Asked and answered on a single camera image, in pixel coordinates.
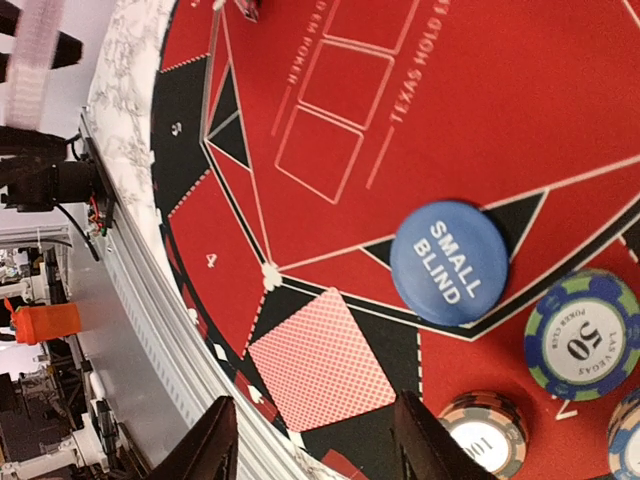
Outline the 50 chips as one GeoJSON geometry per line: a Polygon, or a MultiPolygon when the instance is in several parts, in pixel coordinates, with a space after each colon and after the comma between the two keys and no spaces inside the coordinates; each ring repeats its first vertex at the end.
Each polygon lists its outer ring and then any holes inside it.
{"type": "Polygon", "coordinates": [[[550,394],[576,402],[601,398],[639,362],[639,301],[609,271],[576,271],[532,310],[524,352],[531,376],[550,394]]]}

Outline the blue small blind button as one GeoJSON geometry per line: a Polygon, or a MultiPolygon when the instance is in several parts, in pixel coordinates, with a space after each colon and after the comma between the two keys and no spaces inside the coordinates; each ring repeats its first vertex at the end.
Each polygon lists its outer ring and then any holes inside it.
{"type": "Polygon", "coordinates": [[[394,286],[407,307],[443,326],[474,323],[500,299],[509,253],[493,221],[458,201],[438,201],[412,212],[390,249],[394,286]]]}

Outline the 100 chips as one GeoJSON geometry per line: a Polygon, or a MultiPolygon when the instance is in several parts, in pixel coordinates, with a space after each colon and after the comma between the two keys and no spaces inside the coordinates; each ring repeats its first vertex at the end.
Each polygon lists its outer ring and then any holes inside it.
{"type": "Polygon", "coordinates": [[[529,429],[522,409],[504,394],[463,393],[439,420],[467,455],[498,479],[510,479],[523,467],[529,429]]]}

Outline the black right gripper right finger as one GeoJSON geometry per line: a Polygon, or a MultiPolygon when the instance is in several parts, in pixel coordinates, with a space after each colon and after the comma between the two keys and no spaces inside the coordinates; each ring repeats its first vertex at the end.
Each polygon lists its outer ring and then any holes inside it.
{"type": "Polygon", "coordinates": [[[408,390],[393,404],[396,479],[494,479],[463,451],[440,421],[408,390]]]}

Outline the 10 chips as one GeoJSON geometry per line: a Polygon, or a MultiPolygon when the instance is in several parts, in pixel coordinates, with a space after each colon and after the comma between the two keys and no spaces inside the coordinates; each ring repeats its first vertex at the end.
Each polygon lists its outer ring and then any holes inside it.
{"type": "Polygon", "coordinates": [[[639,478],[639,389],[615,408],[607,433],[608,464],[616,479],[639,478]]]}

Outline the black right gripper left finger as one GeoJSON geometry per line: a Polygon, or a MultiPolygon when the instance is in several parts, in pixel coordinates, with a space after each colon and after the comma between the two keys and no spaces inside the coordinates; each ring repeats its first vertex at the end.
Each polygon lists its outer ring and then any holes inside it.
{"type": "Polygon", "coordinates": [[[239,434],[234,399],[220,396],[148,480],[229,480],[237,477],[239,434]]]}

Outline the red playing card deck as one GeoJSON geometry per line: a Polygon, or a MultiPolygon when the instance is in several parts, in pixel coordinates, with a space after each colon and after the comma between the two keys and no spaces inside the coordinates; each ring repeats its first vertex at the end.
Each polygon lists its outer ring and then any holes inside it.
{"type": "Polygon", "coordinates": [[[64,2],[59,0],[24,2],[7,71],[4,119],[9,127],[40,128],[63,10],[64,2]]]}

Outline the red card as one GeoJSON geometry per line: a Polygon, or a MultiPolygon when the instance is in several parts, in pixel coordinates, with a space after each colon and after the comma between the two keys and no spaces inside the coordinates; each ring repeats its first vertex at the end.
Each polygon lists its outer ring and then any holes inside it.
{"type": "Polygon", "coordinates": [[[288,430],[385,407],[395,391],[346,302],[330,288],[249,346],[288,430]]]}

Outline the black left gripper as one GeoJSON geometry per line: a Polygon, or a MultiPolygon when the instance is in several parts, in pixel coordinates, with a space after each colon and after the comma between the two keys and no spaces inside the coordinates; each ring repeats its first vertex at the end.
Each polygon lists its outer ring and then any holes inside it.
{"type": "Polygon", "coordinates": [[[82,42],[60,31],[64,6],[63,1],[1,3],[1,33],[14,39],[13,50],[1,55],[3,150],[66,148],[65,139],[40,131],[49,72],[82,56],[82,42]]]}

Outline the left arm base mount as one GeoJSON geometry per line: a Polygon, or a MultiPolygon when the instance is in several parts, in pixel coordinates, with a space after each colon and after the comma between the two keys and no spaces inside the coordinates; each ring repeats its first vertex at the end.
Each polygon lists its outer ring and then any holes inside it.
{"type": "Polygon", "coordinates": [[[70,139],[70,147],[71,160],[21,172],[5,184],[1,204],[20,213],[59,210],[71,219],[63,206],[83,203],[89,206],[88,221],[95,234],[106,237],[114,223],[115,187],[91,136],[76,134],[70,139]]]}

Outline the black triangular all-in marker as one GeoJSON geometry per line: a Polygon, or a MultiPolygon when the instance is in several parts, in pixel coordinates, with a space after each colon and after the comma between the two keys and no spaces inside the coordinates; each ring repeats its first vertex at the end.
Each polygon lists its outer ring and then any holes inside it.
{"type": "Polygon", "coordinates": [[[261,0],[235,0],[235,4],[247,20],[258,21],[261,0]]]}

